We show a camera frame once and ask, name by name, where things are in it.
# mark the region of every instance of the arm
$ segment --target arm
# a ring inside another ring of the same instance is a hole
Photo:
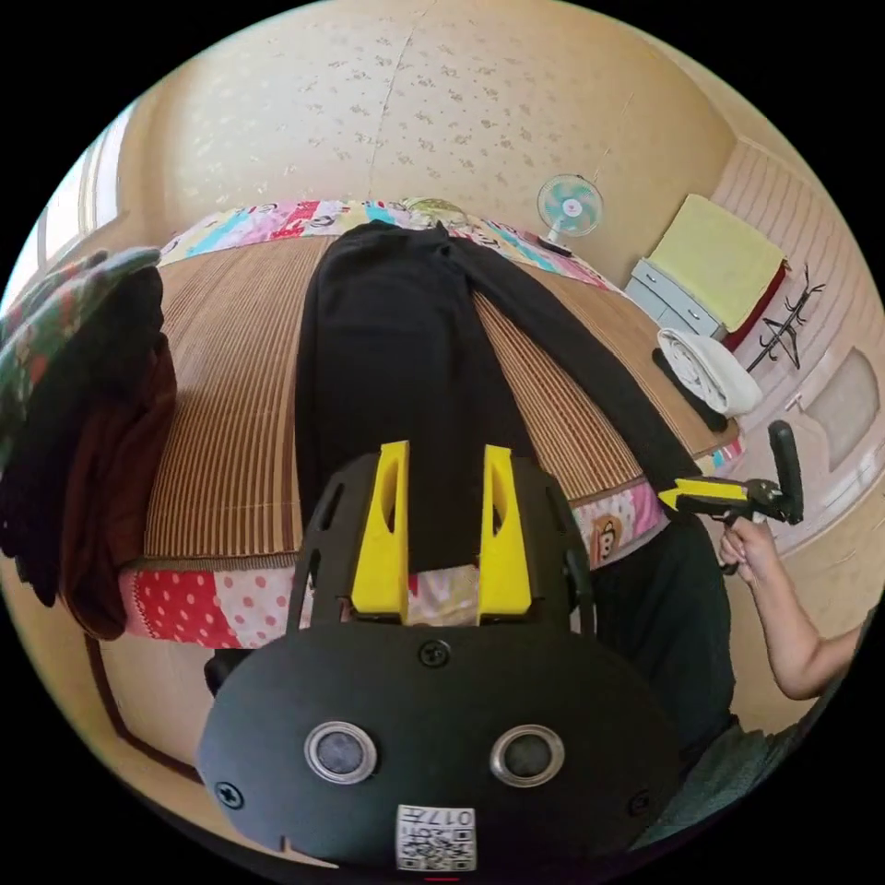
[[[737,564],[753,594],[778,688],[792,701],[819,697],[848,669],[861,628],[821,638],[799,603],[767,525],[738,519],[726,530],[720,554],[723,561]]]
[[[821,638],[783,568],[764,581],[753,577],[749,588],[778,688],[791,701],[819,697],[851,664],[860,627],[832,639]]]

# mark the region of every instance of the white dresser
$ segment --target white dresser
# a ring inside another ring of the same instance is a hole
[[[719,320],[645,258],[640,259],[632,270],[625,291],[631,301],[641,307],[661,328],[696,332],[717,340],[727,334]]]

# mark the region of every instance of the hand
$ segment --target hand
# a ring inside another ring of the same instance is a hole
[[[766,584],[784,574],[784,565],[777,555],[772,530],[739,517],[722,535],[719,557],[726,565],[737,564],[737,573],[747,582]]]

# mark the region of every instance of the screw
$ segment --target screw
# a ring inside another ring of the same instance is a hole
[[[443,667],[449,660],[449,646],[431,639],[419,648],[418,659],[425,667]]]
[[[227,781],[215,784],[215,796],[225,808],[230,808],[231,811],[237,811],[244,804],[242,793],[233,784],[228,784]]]
[[[649,805],[648,790],[640,790],[627,803],[627,813],[632,818],[638,818],[641,814],[644,814],[648,810],[648,805]]]

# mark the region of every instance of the yellow towel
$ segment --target yellow towel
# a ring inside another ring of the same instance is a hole
[[[689,194],[648,260],[728,329],[739,329],[784,253],[746,221]]]

